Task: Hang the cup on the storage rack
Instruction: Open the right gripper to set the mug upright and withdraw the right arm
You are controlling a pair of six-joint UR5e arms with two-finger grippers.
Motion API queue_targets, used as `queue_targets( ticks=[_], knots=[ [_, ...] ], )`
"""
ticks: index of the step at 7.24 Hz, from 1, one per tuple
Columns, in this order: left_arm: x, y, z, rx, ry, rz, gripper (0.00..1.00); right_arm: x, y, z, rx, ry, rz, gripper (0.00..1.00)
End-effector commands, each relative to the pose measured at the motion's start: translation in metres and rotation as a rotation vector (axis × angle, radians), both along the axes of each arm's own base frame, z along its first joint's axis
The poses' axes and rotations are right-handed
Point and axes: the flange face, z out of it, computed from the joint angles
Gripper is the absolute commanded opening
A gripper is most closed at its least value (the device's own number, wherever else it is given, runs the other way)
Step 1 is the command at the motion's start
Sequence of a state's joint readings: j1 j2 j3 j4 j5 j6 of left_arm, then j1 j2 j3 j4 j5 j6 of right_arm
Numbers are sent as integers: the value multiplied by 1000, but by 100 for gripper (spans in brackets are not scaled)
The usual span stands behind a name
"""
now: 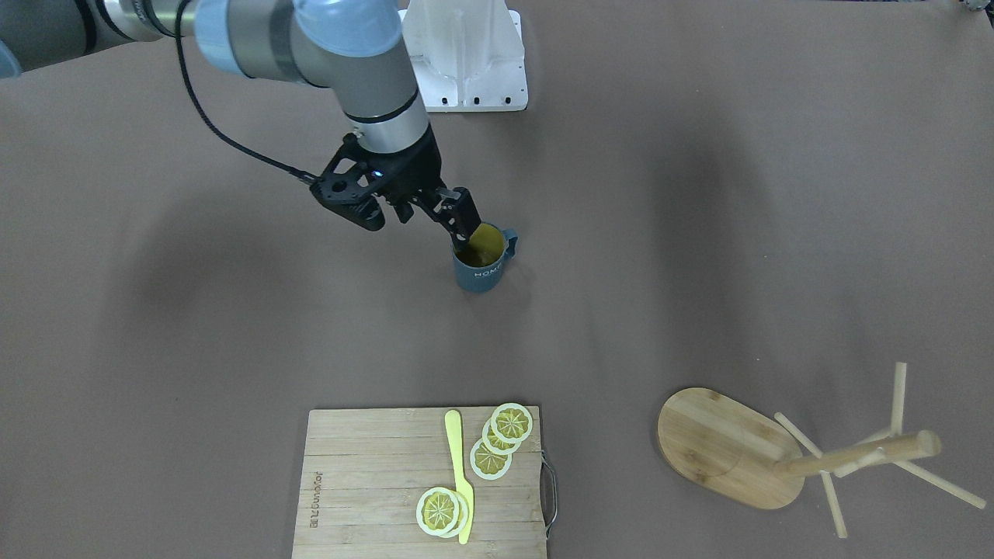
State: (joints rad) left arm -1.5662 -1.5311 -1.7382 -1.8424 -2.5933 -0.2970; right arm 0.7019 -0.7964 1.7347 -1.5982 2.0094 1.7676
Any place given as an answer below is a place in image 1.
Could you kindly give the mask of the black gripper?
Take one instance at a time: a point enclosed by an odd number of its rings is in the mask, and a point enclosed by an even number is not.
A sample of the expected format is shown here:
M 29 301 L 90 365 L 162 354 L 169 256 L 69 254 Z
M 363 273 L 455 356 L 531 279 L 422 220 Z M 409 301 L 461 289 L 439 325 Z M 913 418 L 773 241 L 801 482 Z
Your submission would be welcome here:
M 432 127 L 412 146 L 390 155 L 362 148 L 357 135 L 346 134 L 310 193 L 325 209 L 373 232 L 386 224 L 377 198 L 393 207 L 402 223 L 419 208 L 443 227 L 457 251 L 482 223 L 468 189 L 445 188 Z

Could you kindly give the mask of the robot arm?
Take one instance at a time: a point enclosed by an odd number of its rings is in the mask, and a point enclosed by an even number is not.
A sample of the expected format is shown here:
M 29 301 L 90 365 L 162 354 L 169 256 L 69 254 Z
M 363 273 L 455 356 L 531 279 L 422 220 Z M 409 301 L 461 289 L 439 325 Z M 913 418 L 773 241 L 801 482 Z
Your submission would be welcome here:
M 448 189 L 394 1 L 4 1 L 2 77 L 122 45 L 169 38 L 182 78 L 191 36 L 214 67 L 331 89 L 351 124 L 321 173 L 249 155 L 308 184 L 325 209 L 368 231 L 382 205 L 422 210 L 463 248 L 481 225 L 470 193 Z

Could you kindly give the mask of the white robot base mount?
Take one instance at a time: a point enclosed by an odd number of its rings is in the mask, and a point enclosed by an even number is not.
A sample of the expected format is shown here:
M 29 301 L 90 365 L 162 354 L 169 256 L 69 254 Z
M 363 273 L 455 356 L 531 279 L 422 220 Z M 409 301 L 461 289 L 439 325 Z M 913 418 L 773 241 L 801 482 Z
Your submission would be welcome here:
M 429 113 L 527 108 L 522 19 L 505 1 L 409 1 L 398 14 Z

